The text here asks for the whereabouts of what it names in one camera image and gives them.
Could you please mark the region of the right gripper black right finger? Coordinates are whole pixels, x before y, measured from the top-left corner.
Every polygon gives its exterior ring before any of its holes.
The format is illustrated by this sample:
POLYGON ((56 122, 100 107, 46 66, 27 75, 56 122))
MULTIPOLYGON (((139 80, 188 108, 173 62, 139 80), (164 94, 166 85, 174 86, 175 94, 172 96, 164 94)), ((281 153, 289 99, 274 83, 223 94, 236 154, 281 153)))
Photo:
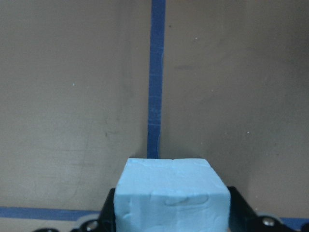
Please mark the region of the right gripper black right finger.
POLYGON ((236 187, 227 187, 230 196, 229 229, 231 232, 253 232, 254 221, 258 218, 236 187))

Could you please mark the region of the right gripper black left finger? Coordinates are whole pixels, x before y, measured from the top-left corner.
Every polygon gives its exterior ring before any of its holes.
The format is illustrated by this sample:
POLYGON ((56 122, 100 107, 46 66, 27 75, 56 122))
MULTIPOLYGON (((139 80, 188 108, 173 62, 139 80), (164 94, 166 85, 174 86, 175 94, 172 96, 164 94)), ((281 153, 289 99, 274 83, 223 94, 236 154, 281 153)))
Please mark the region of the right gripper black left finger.
POLYGON ((114 193, 115 188, 110 189, 103 208, 98 217, 100 232, 116 232, 115 213, 114 213, 114 193))

